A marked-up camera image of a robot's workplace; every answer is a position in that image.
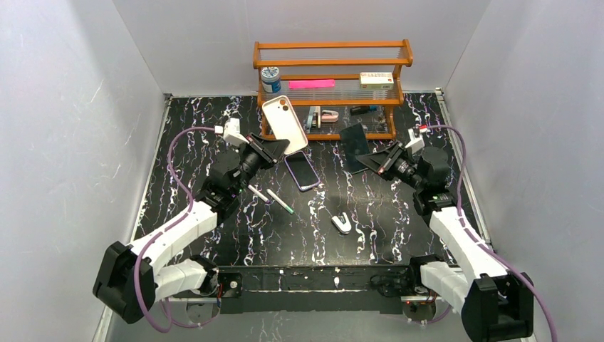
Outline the black phone without case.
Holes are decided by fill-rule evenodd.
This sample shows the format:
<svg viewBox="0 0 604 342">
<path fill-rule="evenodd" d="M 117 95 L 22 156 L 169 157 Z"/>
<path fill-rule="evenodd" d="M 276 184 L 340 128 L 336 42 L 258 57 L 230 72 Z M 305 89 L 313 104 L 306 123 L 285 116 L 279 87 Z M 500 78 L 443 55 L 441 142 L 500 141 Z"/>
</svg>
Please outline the black phone without case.
<svg viewBox="0 0 604 342">
<path fill-rule="evenodd" d="M 365 130 L 360 123 L 344 128 L 339 132 L 343 144 L 347 171 L 356 174 L 367 170 L 367 167 L 358 161 L 357 156 L 369 154 Z"/>
</svg>

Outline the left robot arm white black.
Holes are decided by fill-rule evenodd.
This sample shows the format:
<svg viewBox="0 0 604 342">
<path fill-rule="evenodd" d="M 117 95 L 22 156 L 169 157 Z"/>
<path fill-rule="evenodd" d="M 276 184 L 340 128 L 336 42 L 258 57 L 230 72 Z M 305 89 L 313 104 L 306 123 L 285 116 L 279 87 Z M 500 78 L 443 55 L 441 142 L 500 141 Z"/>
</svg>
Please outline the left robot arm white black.
<svg viewBox="0 0 604 342">
<path fill-rule="evenodd" d="M 273 167 L 290 142 L 247 135 L 236 150 L 219 153 L 201 190 L 182 213 L 129 244 L 114 242 L 104 253 L 93 295 L 126 323 L 151 321 L 157 302 L 184 291 L 212 293 L 218 288 L 218 268 L 192 256 L 178 264 L 170 260 L 202 235 L 222 224 L 240 205 L 239 195 L 259 170 Z"/>
</svg>

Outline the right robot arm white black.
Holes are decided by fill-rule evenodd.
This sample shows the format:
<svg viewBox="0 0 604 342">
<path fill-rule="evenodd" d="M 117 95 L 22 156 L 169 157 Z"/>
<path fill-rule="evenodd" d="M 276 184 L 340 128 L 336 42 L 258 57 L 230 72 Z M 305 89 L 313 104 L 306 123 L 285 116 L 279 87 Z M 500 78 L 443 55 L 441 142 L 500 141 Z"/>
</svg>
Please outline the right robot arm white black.
<svg viewBox="0 0 604 342">
<path fill-rule="evenodd" d="M 414 159 L 402 143 L 359 155 L 357 161 L 384 180 L 398 179 L 414 189 L 417 213 L 444 242 L 457 273 L 439 257 L 410 260 L 410 279 L 439 294 L 462 319 L 471 341 L 507 341 L 533 334 L 533 293 L 524 274 L 515 275 L 498 262 L 467 222 L 447 188 L 448 155 L 426 147 Z"/>
</svg>

